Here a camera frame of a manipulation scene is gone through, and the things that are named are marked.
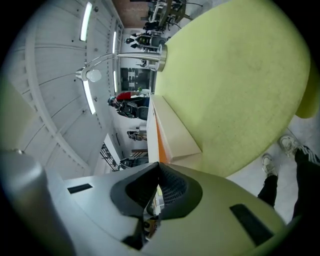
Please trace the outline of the dark brown side table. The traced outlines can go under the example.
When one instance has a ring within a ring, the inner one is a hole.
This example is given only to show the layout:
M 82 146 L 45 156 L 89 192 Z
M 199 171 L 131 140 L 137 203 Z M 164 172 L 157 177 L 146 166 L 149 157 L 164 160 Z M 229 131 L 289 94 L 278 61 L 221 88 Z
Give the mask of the dark brown side table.
M 192 21 L 193 18 L 186 14 L 188 4 L 202 7 L 201 4 L 187 2 L 187 0 L 165 0 L 159 18 L 159 26 L 164 27 L 167 24 L 178 24 L 182 19 Z

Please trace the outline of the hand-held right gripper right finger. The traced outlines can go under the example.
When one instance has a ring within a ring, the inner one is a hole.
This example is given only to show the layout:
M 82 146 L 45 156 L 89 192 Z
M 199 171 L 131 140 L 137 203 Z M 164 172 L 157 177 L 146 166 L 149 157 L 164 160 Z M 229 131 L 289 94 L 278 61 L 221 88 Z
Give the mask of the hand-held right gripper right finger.
M 265 256 L 282 240 L 282 218 L 236 183 L 174 164 L 161 164 L 161 169 L 188 183 L 183 196 L 164 207 L 143 254 Z

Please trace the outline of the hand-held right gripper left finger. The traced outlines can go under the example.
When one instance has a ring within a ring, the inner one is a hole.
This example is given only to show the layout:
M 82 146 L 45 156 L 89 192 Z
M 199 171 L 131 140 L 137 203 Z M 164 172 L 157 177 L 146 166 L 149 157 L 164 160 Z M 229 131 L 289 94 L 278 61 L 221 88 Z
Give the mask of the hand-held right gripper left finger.
M 102 176 L 66 180 L 66 227 L 77 251 L 158 251 L 160 233 L 144 234 L 144 211 L 159 179 L 147 163 Z

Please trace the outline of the black metal railing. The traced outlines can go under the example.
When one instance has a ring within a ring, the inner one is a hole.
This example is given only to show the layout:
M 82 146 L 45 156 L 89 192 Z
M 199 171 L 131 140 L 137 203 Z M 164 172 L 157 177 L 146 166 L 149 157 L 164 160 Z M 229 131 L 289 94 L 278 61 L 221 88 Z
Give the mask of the black metal railing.
M 111 155 L 105 143 L 102 144 L 100 155 L 102 159 L 105 160 L 105 162 L 109 165 L 112 172 L 117 172 L 120 170 L 120 166 L 116 163 L 116 160 Z

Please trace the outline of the person's white left shoe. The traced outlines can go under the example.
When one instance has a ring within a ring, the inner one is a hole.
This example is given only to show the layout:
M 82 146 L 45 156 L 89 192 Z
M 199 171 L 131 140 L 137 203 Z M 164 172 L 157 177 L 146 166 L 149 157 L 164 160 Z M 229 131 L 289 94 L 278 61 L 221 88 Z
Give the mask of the person's white left shoe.
M 275 165 L 273 164 L 272 157 L 268 153 L 265 153 L 262 156 L 262 170 L 267 177 L 278 176 L 278 172 L 275 168 Z

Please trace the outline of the orange and pink card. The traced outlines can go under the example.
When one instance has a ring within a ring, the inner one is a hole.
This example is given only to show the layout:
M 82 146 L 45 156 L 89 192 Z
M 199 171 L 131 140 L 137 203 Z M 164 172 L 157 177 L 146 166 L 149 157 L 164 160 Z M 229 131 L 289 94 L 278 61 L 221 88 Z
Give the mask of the orange and pink card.
M 146 134 L 150 163 L 162 162 L 197 171 L 201 169 L 202 151 L 160 95 L 150 96 Z

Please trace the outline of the ceiling tube lights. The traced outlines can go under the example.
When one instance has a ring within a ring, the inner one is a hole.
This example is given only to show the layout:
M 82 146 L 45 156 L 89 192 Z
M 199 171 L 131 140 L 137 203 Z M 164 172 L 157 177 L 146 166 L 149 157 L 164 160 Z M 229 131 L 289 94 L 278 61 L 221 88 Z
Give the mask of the ceiling tube lights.
M 89 112 L 102 118 L 107 100 L 115 94 L 115 52 L 119 21 L 110 0 L 87 0 L 80 25 L 79 40 L 84 43 L 84 64 L 75 76 L 82 83 Z

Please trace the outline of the person's white shoe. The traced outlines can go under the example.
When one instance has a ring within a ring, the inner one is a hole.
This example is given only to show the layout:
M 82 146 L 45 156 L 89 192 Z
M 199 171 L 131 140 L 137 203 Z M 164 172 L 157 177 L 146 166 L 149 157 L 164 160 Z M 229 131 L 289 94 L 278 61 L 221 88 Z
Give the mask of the person's white shoe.
M 279 146 L 288 157 L 294 158 L 301 144 L 296 138 L 290 135 L 283 135 L 278 139 Z
M 262 156 L 262 170 L 267 177 L 278 176 L 278 172 L 275 168 L 275 165 L 273 164 L 272 157 L 268 153 L 265 153 Z

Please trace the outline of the silver desk lamp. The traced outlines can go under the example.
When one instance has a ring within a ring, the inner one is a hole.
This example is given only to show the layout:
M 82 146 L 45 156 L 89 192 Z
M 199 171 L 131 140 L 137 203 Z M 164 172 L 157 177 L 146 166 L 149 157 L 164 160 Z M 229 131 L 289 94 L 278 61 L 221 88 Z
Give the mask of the silver desk lamp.
M 82 82 L 87 81 L 87 72 L 92 71 L 102 62 L 117 60 L 119 58 L 138 59 L 155 62 L 155 70 L 162 72 L 165 68 L 168 55 L 168 47 L 166 44 L 160 44 L 157 52 L 126 52 L 126 53 L 108 53 L 93 59 L 90 62 L 85 62 L 84 67 L 75 72 L 75 77 Z

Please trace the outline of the person's white right shoe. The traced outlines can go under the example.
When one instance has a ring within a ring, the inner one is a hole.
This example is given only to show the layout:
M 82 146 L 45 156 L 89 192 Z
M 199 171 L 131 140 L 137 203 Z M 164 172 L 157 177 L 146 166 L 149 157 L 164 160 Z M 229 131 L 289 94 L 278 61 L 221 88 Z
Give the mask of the person's white right shoe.
M 283 135 L 278 139 L 279 146 L 288 157 L 294 158 L 301 144 L 296 138 L 290 135 Z

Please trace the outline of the person's black striped trousers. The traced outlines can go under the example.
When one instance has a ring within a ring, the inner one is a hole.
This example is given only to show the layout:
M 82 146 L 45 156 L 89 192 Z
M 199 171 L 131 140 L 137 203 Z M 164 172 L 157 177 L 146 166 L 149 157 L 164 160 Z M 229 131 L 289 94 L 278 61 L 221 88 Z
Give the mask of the person's black striped trousers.
M 292 217 L 296 218 L 312 213 L 316 203 L 320 203 L 320 158 L 307 146 L 301 145 L 294 160 L 298 196 Z M 257 197 L 273 208 L 277 197 L 277 186 L 278 176 L 266 176 Z

